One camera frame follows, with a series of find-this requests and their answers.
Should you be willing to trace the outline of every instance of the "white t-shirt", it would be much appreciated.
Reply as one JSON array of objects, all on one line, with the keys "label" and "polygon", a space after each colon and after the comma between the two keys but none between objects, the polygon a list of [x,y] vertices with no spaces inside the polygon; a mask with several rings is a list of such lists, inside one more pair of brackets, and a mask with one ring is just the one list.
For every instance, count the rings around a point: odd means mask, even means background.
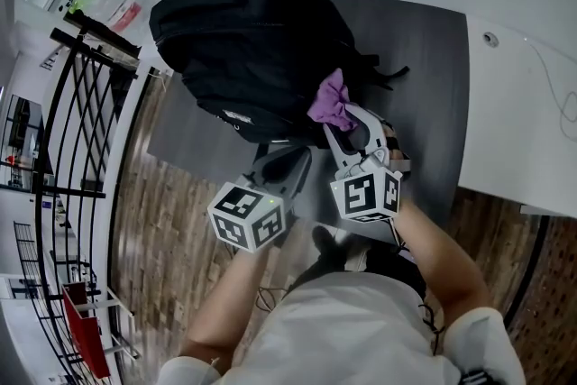
[{"label": "white t-shirt", "polygon": [[457,384],[478,369],[503,384],[525,383],[498,311],[461,316],[446,333],[444,355],[433,356],[421,303],[397,280],[331,273],[288,294],[224,377],[179,357],[164,364],[158,385]]}]

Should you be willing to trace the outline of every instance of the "person's arm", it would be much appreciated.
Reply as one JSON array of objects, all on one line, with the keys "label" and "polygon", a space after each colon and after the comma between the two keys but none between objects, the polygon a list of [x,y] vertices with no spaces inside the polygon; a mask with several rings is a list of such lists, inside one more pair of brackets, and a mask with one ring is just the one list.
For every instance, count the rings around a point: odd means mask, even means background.
[{"label": "person's arm", "polygon": [[179,356],[191,356],[224,374],[251,318],[268,249],[239,251],[197,311]]},{"label": "person's arm", "polygon": [[401,200],[395,227],[439,300],[447,328],[477,307],[490,307],[489,290],[475,262],[410,200]]}]

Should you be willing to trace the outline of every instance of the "red object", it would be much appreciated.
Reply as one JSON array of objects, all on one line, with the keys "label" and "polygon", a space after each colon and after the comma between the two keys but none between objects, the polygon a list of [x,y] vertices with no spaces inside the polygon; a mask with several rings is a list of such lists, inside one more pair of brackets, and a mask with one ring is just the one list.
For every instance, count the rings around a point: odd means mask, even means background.
[{"label": "red object", "polygon": [[124,12],[122,18],[120,18],[120,20],[118,20],[115,24],[113,24],[110,29],[116,33],[124,31],[128,27],[128,25],[133,22],[133,19],[136,18],[136,15],[141,10],[142,7],[138,5],[136,2],[134,2],[132,5],[130,5],[128,10]]},{"label": "red object", "polygon": [[98,333],[98,321],[93,316],[88,317],[87,312],[79,313],[74,307],[88,302],[85,283],[63,285],[62,294],[72,340],[80,356],[97,379],[110,377],[105,350]]}]

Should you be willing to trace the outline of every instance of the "person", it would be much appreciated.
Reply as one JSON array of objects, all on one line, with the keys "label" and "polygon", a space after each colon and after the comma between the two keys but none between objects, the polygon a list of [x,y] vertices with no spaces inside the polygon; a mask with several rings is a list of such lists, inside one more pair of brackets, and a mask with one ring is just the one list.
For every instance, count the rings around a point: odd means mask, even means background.
[{"label": "person", "polygon": [[[472,259],[409,200],[395,226],[407,258],[371,248],[365,272],[345,272],[346,256],[324,249],[232,367],[268,256],[238,252],[158,385],[525,383]],[[425,283],[443,309],[443,354],[433,354],[423,322]]]}]

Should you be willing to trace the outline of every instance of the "wooden floor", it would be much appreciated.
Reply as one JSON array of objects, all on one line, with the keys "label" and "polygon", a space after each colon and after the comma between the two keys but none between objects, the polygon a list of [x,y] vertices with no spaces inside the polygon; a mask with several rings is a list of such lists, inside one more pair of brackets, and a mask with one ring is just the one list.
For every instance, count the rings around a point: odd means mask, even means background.
[{"label": "wooden floor", "polygon": [[[116,208],[111,286],[135,312],[134,331],[128,335],[142,354],[137,362],[121,364],[127,384],[156,381],[160,366],[178,352],[189,320],[231,259],[206,217],[217,186],[147,153],[163,97],[161,83],[153,79],[137,115]],[[535,277],[510,328],[529,383],[569,383],[577,369],[575,223],[552,220]],[[286,288],[316,259],[313,225],[297,221],[282,251],[271,253],[262,286]],[[525,273],[537,228],[538,218],[520,215],[516,204],[457,191],[447,231],[480,265],[503,314]],[[255,308],[237,362],[265,317]]]}]

